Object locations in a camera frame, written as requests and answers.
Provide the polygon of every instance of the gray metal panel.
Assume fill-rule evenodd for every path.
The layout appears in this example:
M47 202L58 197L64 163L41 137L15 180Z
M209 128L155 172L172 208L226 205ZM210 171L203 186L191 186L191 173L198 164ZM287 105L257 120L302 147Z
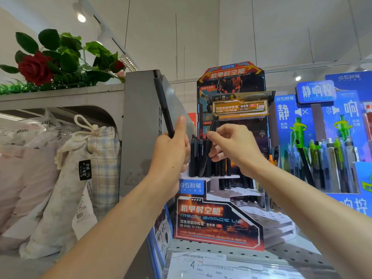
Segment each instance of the gray metal panel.
M127 195L146 176L161 113L153 71L128 72L125 82L120 196Z
M186 117L186 123L187 123L187 135L188 138L191 139L192 135L196 135L196 127L195 124L192 122L191 118L188 116L186 110L184 109L181 101L175 94L174 90L170 86L168 80L163 75L163 88L165 92L165 97L167 99L168 109L170 113L170 117L172 119L173 127L176 124L176 121L178 117L181 115Z

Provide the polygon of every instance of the ceiling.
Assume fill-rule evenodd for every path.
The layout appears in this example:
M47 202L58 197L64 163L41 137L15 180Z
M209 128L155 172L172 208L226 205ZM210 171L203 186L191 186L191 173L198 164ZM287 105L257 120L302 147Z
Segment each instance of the ceiling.
M42 29L56 28L97 40L99 23L89 15L80 23L72 9L76 1L0 0L0 21L7 24L0 28L0 63L15 64L15 31L36 38ZM350 70L360 55L372 54L372 0L350 0L351 10L348 0L88 1L139 70L160 69L178 83L173 87L180 100L192 105L195 80L213 66L250 60L266 71L268 89L291 91L298 66L352 64L299 71L311 81ZM118 50L109 38L103 44ZM8 76L0 71L0 81Z

